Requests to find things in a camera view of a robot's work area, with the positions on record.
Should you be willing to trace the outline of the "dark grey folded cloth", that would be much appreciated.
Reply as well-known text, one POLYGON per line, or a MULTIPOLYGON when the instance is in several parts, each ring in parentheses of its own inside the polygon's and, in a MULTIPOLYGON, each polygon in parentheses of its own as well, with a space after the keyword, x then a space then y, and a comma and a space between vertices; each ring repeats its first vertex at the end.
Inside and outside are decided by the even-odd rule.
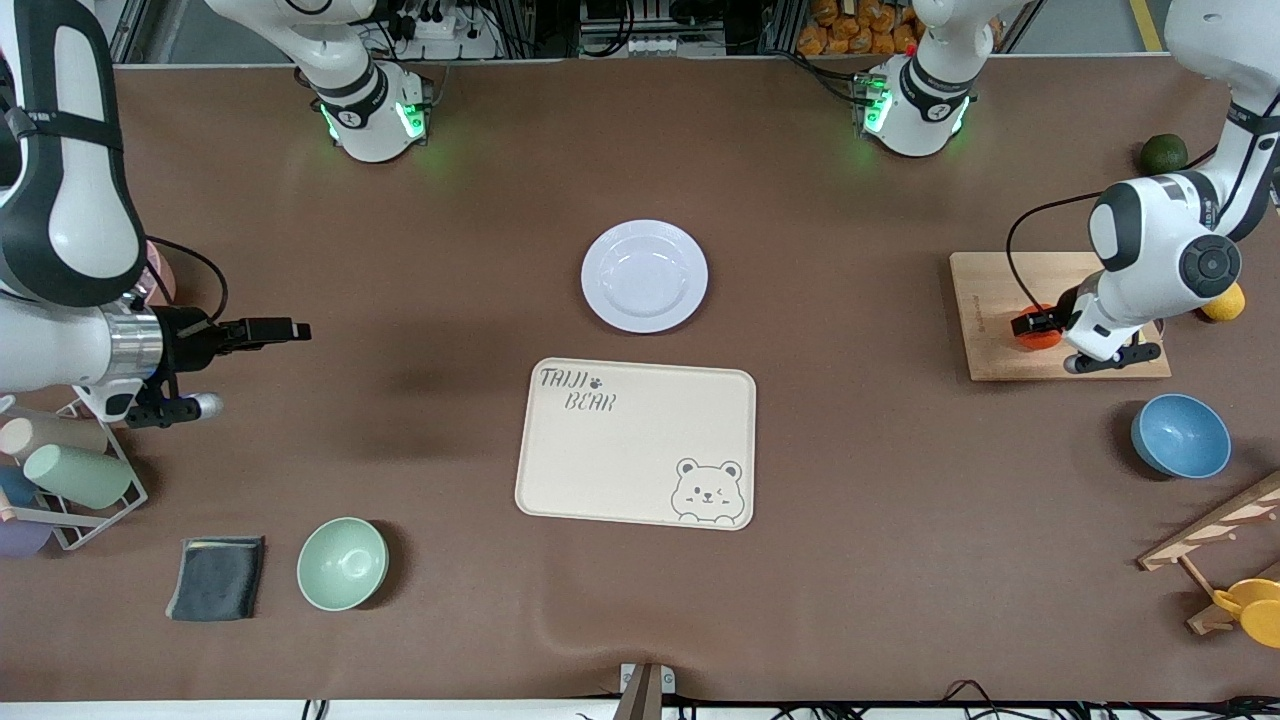
POLYGON ((262 536, 184 539, 166 618, 179 623, 252 618, 264 556, 262 536))

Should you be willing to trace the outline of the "beige cup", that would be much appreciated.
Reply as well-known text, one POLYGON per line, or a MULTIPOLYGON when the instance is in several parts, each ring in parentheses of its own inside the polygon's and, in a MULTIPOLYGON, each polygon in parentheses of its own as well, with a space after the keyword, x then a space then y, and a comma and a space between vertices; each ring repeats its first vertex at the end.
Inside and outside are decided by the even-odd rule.
POLYGON ((0 427, 0 454, 18 462, 46 445, 105 454, 109 441, 96 421, 64 416, 15 416, 0 427))

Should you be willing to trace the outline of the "bag of orange fruits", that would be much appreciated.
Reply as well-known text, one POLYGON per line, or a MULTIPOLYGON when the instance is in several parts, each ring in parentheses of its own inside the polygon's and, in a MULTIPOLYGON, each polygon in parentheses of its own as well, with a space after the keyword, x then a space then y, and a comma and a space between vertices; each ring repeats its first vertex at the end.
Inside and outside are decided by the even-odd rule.
POLYGON ((925 35, 910 0, 808 0, 806 9, 803 56, 913 54, 925 35))

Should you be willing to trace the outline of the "pink bowl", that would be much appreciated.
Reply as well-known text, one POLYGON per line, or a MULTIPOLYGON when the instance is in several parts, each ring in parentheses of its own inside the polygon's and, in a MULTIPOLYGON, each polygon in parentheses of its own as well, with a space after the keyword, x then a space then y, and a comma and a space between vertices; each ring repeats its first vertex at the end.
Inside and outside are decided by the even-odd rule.
POLYGON ((172 268, 157 245, 146 243, 146 261, 142 274, 134 287, 148 306, 165 306, 177 299, 177 282, 172 268))

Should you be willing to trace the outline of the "cream bear print tray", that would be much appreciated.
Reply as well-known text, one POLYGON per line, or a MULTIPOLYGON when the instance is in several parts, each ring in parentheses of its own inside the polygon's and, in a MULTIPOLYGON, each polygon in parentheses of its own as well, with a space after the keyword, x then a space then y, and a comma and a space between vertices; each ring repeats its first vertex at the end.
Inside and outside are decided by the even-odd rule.
POLYGON ((530 377, 515 502, 538 518, 741 530, 755 459, 746 372, 547 357, 530 377))

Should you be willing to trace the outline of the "yellow cup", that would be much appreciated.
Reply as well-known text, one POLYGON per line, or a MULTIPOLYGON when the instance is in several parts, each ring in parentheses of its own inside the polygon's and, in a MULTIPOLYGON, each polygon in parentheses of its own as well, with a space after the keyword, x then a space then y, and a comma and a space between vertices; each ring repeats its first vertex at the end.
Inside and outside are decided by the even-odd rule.
POLYGON ((1244 579, 1225 591, 1215 589, 1212 600, 1239 623, 1251 639, 1280 650, 1280 582, 1244 579))

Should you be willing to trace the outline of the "purple cup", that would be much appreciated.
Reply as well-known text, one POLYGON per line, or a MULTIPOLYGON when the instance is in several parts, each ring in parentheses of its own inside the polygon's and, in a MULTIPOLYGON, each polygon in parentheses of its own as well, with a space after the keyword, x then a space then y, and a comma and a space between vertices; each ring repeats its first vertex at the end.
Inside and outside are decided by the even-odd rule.
POLYGON ((36 521, 0 521, 0 559, 23 559, 40 552, 52 537, 52 528, 36 521))

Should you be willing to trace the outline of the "wooden dish rack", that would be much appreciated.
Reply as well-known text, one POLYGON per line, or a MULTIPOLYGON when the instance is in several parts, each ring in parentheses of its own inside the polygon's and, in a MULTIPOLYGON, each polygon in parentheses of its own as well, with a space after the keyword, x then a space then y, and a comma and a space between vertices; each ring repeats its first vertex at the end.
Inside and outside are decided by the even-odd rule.
MULTIPOLYGON (((1196 635, 1231 632, 1236 621, 1226 609, 1212 602, 1213 587, 1192 562, 1190 555, 1202 547, 1235 541, 1242 528, 1280 521, 1280 470, 1272 471, 1248 489, 1217 506, 1199 520, 1170 536, 1135 560, 1143 571, 1181 568, 1210 596, 1210 603, 1187 620, 1196 635)), ((1253 577, 1280 583, 1280 560, 1253 577)))

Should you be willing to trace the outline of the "wooden cutting board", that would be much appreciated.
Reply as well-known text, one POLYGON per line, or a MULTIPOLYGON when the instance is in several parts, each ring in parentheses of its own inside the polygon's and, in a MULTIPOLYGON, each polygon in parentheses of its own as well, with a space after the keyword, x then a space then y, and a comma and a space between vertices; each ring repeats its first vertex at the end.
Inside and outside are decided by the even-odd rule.
MULTIPOLYGON (((1055 304, 1071 283, 1101 268, 1092 252, 1015 252, 1012 256, 1027 287, 1048 305, 1055 304)), ((1119 370, 1069 373, 1065 360, 1074 354, 1070 345, 1028 348, 1015 340, 1011 322, 1032 301, 1020 291, 1004 252, 954 252, 948 263, 973 380, 1147 380, 1172 375, 1166 356, 1119 370)))

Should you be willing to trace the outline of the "green cup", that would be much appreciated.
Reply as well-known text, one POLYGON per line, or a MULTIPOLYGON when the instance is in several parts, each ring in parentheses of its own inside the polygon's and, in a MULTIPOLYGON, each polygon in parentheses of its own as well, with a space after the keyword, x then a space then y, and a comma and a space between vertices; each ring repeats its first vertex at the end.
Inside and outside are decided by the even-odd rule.
POLYGON ((118 457, 64 445, 37 448, 22 470, 38 488, 92 510, 120 501, 136 479, 132 466, 118 457))

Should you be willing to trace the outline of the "light green bowl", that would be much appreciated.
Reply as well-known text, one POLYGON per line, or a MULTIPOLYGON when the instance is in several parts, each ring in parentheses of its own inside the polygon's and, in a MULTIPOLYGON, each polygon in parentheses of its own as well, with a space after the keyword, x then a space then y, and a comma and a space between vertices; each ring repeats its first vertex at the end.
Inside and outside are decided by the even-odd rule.
POLYGON ((315 609, 340 612, 370 600, 389 569, 387 539, 361 518, 335 518, 305 541, 296 565, 301 594, 315 609))

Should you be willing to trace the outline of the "orange fruit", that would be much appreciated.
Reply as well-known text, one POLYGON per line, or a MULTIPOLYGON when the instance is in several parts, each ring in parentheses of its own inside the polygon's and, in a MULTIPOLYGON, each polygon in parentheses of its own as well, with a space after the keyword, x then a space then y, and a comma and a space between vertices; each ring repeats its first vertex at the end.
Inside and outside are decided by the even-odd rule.
MULTIPOLYGON (((1037 306, 1032 305, 1032 306, 1024 307, 1021 313, 1025 313, 1025 311, 1046 311, 1046 310, 1038 309, 1037 306)), ((1028 336, 1028 337, 1015 337, 1014 336, 1014 340, 1021 347, 1024 347, 1024 348, 1027 348, 1029 351, 1041 351, 1041 350, 1052 348, 1052 347, 1057 346, 1061 342, 1061 338, 1062 338, 1062 334, 1055 334, 1055 333, 1033 334, 1033 336, 1028 336)))

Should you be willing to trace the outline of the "dark green round fruit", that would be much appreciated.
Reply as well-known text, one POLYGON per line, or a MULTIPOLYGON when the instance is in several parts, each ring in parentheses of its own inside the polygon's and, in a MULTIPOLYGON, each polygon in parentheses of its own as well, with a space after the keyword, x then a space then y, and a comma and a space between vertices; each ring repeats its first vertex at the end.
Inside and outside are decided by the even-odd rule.
POLYGON ((1181 170, 1189 160, 1187 143, 1179 135, 1152 136, 1138 152, 1138 168, 1143 176, 1181 170))

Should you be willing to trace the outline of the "white round plate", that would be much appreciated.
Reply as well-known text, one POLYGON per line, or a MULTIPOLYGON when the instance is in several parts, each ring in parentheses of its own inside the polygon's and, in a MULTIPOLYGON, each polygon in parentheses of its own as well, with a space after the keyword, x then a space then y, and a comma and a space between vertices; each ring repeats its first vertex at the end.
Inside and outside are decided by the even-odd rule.
POLYGON ((709 284, 709 264, 696 240, 657 219, 623 222, 603 232, 580 270, 588 306, 605 324, 634 334, 684 324, 701 306, 709 284))

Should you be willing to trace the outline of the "white power strip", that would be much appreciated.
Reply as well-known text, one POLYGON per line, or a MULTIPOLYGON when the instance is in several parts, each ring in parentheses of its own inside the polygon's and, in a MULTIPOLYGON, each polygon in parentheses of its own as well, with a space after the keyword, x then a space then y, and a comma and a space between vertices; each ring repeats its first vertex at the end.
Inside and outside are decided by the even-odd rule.
POLYGON ((726 56, 728 49, 718 35, 640 33, 627 41, 622 54, 627 58, 705 58, 726 56))
POLYGON ((388 0, 385 38, 408 60, 490 60, 507 56, 494 15, 471 0, 388 0))

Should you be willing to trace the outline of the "blue bowl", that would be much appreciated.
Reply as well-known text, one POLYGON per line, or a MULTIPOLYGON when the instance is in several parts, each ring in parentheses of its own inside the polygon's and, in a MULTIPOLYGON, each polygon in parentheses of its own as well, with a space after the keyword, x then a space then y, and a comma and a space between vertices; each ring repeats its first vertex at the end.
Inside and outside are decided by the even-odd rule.
POLYGON ((1215 477, 1233 455, 1222 418, 1189 395, 1160 395, 1146 402, 1132 420, 1130 437, 1140 459, 1169 477, 1215 477))

